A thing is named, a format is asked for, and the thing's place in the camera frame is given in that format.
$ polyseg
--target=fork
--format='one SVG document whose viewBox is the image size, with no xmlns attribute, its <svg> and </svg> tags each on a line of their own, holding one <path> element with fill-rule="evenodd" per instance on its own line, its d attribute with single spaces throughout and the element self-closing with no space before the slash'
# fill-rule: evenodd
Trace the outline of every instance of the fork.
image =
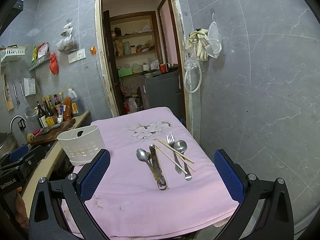
<svg viewBox="0 0 320 240">
<path fill-rule="evenodd" d="M 174 143 L 175 143 L 175 140 L 174 140 L 174 137 L 173 137 L 173 135 L 172 135 L 172 132 L 166 133 L 166 136 L 167 136 L 167 142 L 168 142 L 169 146 L 170 146 L 171 148 L 173 148 Z M 174 156 L 174 161 L 175 161 L 177 164 L 180 165 L 179 160 L 178 160 L 177 155 L 176 155 L 175 152 L 173 152 L 173 156 Z M 181 174 L 182 170 L 181 170 L 177 165 L 176 165 L 175 168 L 176 168 L 177 173 Z"/>
</svg>

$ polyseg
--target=chrome faucet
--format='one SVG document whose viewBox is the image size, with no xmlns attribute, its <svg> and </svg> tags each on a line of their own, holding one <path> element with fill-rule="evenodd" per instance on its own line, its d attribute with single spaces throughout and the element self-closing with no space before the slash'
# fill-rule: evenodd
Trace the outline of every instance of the chrome faucet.
<svg viewBox="0 0 320 240">
<path fill-rule="evenodd" d="M 16 120 L 17 118 L 20 118 L 20 119 L 22 119 L 23 121 L 25 121 L 26 122 L 26 119 L 22 116 L 22 115 L 16 115 L 16 116 L 14 116 L 12 119 L 11 119 L 11 122 L 10 122 L 10 132 L 13 132 L 13 130 L 12 130 L 12 125 L 13 125 L 13 121 L 14 120 Z"/>
</svg>

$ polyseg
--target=red plastic bag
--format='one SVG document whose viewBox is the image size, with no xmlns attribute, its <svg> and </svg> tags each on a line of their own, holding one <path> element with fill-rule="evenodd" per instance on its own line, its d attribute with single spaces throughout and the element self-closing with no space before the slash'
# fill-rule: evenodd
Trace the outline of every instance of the red plastic bag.
<svg viewBox="0 0 320 240">
<path fill-rule="evenodd" d="M 50 70 L 52 72 L 53 75 L 58 74 L 58 70 L 59 70 L 59 66 L 58 66 L 58 62 L 57 62 L 57 56 L 55 53 L 50 55 Z"/>
</svg>

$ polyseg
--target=human hand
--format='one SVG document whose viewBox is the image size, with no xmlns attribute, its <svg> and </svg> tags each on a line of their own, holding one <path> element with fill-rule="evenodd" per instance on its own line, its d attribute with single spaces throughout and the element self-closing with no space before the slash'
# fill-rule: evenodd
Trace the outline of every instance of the human hand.
<svg viewBox="0 0 320 240">
<path fill-rule="evenodd" d="M 22 190 L 22 187 L 19 187 L 16 189 L 16 209 L 17 209 L 17 215 L 16 215 L 16 221 L 20 224 L 22 228 L 28 228 L 29 226 L 29 219 L 27 217 L 27 211 L 26 206 L 24 204 L 24 201 L 19 194 L 19 192 Z"/>
</svg>

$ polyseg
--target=pink tablecloth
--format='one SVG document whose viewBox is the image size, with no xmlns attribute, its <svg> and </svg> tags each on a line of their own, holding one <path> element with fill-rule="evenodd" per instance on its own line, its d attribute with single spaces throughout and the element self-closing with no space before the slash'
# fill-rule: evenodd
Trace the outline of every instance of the pink tablecloth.
<svg viewBox="0 0 320 240">
<path fill-rule="evenodd" d="M 109 237 L 150 240 L 178 236 L 217 223 L 237 208 L 238 202 L 231 199 L 213 163 L 168 108 L 92 124 L 99 125 L 111 163 L 85 204 Z M 160 191 L 148 166 L 137 159 L 136 150 L 149 151 L 153 143 L 173 158 L 172 151 L 154 140 L 166 140 L 168 131 L 175 140 L 186 141 L 185 155 L 195 162 L 196 171 L 191 171 L 192 180 L 186 181 L 184 173 L 178 174 L 174 164 L 158 151 L 170 187 Z M 79 233 L 65 204 L 63 209 L 72 231 Z"/>
</svg>

